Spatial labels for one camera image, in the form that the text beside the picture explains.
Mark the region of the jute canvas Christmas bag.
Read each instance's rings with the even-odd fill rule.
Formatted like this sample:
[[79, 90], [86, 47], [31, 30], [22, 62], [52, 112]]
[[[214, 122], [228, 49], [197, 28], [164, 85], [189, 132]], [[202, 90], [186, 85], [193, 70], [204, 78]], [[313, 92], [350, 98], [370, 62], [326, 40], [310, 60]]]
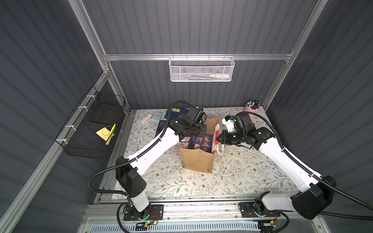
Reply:
[[220, 124], [218, 119], [207, 119], [207, 132], [206, 134], [213, 135], [212, 152], [208, 153], [203, 150], [189, 150], [187, 149], [188, 143], [192, 138], [187, 138], [186, 143], [183, 143], [181, 148], [181, 156], [183, 160], [183, 168], [187, 170], [213, 173], [213, 166], [215, 157], [222, 156], [224, 153], [224, 145], [219, 143], [216, 138], [220, 134]]

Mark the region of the blue book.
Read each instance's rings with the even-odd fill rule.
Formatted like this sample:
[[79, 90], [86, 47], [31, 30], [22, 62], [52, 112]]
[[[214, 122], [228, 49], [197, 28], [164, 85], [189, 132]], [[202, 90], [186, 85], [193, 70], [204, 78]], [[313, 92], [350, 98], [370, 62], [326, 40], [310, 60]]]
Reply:
[[186, 115], [189, 112], [189, 108], [179, 108], [179, 107], [173, 107], [171, 110], [167, 109], [164, 119], [167, 119], [169, 117], [170, 120], [173, 118], [176, 118], [181, 115]]

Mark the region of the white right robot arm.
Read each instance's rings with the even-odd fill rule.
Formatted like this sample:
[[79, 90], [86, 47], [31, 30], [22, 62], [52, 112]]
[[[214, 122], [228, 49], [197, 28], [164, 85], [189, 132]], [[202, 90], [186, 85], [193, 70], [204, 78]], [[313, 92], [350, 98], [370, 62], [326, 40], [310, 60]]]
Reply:
[[288, 211], [314, 219], [332, 203], [335, 180], [330, 176], [323, 177], [285, 148], [277, 131], [267, 120], [267, 127], [257, 128], [250, 115], [250, 112], [240, 112], [223, 118], [226, 129], [217, 141], [222, 145], [255, 148], [275, 162], [297, 187], [297, 191], [293, 192], [265, 192], [259, 195], [253, 204], [255, 214], [265, 217], [271, 211]]

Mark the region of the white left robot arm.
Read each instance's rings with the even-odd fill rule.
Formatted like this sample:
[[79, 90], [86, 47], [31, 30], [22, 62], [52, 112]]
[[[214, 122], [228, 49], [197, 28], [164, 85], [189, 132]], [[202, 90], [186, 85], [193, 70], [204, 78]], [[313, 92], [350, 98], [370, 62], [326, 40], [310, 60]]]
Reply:
[[150, 166], [169, 148], [181, 142], [184, 138], [204, 137], [207, 132], [206, 114], [201, 107], [191, 106], [184, 115], [170, 119], [171, 110], [162, 131], [145, 147], [135, 154], [116, 160], [116, 165], [130, 162], [116, 169], [116, 179], [126, 192], [126, 198], [139, 214], [140, 219], [146, 219], [151, 212], [151, 204], [146, 196], [146, 181], [143, 175]]

